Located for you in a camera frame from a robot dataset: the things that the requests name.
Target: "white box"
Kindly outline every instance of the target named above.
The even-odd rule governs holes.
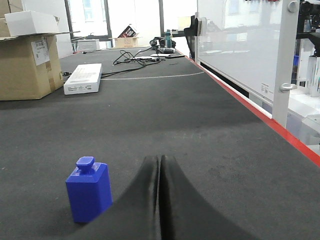
[[[79,52],[94,52],[100,50],[99,39],[78,40]]]
[[[65,95],[96,93],[99,91],[102,64],[81,64],[63,85]]]
[[[57,19],[53,15],[36,11],[20,11],[7,13],[4,17],[12,37],[59,33]]]

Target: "white paper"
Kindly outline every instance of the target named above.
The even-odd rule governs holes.
[[[31,42],[35,65],[44,64],[49,59],[49,51],[47,41],[45,39]]]

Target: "blue plastic block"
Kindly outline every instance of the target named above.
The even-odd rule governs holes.
[[[299,63],[299,56],[298,56],[298,55],[294,55],[293,65],[294,65],[294,66],[298,66],[298,63]]]
[[[81,157],[65,181],[73,220],[89,223],[112,205],[108,165]]]

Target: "power cord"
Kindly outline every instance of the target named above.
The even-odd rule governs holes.
[[[148,50],[150,50],[150,48],[148,49],[145,49],[143,51],[138,51],[135,55],[133,55],[131,52],[129,51],[125,51],[125,50],[120,50],[120,53],[121,55],[113,62],[114,65],[119,65],[119,64],[128,64],[128,63],[132,63],[132,62],[137,62],[138,64],[140,64],[141,66],[140,67],[137,67],[137,68],[131,68],[131,69],[126,69],[126,70],[121,70],[121,71],[115,71],[115,72],[109,72],[109,73],[102,73],[101,74],[101,79],[105,79],[107,77],[110,77],[110,76],[113,76],[113,75],[116,75],[116,74],[119,74],[119,73],[126,73],[126,72],[133,72],[133,71],[137,71],[137,70],[140,70],[140,69],[143,69],[147,66],[150,66],[150,65],[154,65],[154,64],[159,64],[161,63],[162,61],[165,61],[164,59],[161,59],[159,57],[159,54],[158,54],[158,51],[156,51],[156,54],[157,54],[157,62],[153,62],[153,63],[149,63],[147,64],[147,62],[149,62],[148,59],[139,59],[139,58],[136,58],[136,56],[139,54],[139,53],[142,53],[142,52],[146,52]]]

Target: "red table edge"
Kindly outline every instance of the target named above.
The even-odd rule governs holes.
[[[207,73],[210,78],[212,78],[216,83],[218,83],[224,90],[226,90],[231,96],[233,96],[236,100],[238,100],[242,105],[244,105],[247,109],[249,109],[254,115],[256,115],[259,119],[261,119],[265,124],[267,124],[270,128],[276,131],[280,136],[282,136],[285,140],[287,140],[292,146],[298,149],[301,153],[303,153],[307,158],[309,158],[314,164],[320,167],[320,156],[312,151],[309,147],[307,147],[303,142],[297,139],[291,132],[289,132],[286,128],[280,125],[276,120],[269,118],[259,109],[257,109],[254,105],[252,105],[249,99],[245,99],[241,93],[233,89],[231,86],[223,83],[221,79],[217,76],[213,76],[209,74],[204,67],[194,62],[192,59],[186,56],[186,58],[196,65],[198,68],[202,69],[205,73]]]

